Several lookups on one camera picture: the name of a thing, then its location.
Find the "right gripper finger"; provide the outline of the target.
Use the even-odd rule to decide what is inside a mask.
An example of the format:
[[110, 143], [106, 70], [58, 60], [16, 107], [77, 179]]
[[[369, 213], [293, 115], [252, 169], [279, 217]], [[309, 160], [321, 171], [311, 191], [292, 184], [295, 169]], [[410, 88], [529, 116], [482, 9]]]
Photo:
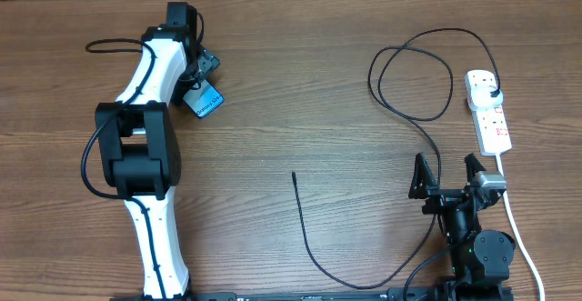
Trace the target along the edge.
[[468, 154], [464, 158], [467, 170], [467, 181], [471, 182], [478, 172], [485, 171], [485, 168], [478, 161], [474, 153]]
[[427, 199], [439, 190], [437, 180], [422, 153], [416, 154], [414, 173], [408, 192], [410, 199]]

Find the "blue screen smartphone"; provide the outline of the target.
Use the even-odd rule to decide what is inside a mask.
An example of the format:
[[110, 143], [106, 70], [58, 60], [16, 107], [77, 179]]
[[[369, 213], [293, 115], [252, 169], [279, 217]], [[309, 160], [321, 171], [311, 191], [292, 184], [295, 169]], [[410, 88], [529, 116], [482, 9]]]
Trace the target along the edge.
[[224, 103], [223, 96], [207, 80], [190, 89], [183, 100], [198, 118], [210, 115]]

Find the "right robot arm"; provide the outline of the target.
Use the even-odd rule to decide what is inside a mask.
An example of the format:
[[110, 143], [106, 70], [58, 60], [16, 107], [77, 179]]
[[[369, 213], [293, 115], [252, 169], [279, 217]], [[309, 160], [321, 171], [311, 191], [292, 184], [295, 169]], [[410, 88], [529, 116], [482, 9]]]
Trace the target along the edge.
[[[441, 219], [447, 248], [431, 256], [409, 276], [402, 298], [417, 300], [511, 300], [511, 289], [502, 283], [509, 279], [514, 259], [515, 239], [501, 231], [484, 230], [477, 213], [493, 206], [507, 191], [507, 181], [498, 172], [487, 171], [469, 154], [465, 157], [467, 182], [460, 189], [439, 187], [422, 154], [415, 158], [415, 169], [408, 197], [425, 202], [422, 212]], [[416, 274], [433, 261], [449, 255], [453, 275], [431, 287], [412, 287]]]

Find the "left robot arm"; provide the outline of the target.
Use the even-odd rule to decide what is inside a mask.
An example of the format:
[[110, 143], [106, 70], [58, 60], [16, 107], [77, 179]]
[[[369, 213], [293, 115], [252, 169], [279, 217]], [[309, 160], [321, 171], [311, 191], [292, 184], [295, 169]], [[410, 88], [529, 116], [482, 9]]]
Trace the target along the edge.
[[140, 62], [116, 100], [96, 107], [96, 130], [82, 155], [86, 181], [88, 156], [99, 146], [105, 180], [130, 213], [144, 267], [140, 300], [195, 297], [177, 233], [182, 162], [169, 107], [186, 105], [204, 118], [225, 101], [208, 80], [220, 61], [203, 47], [203, 37], [203, 16], [185, 2], [170, 2], [163, 24], [130, 40]]

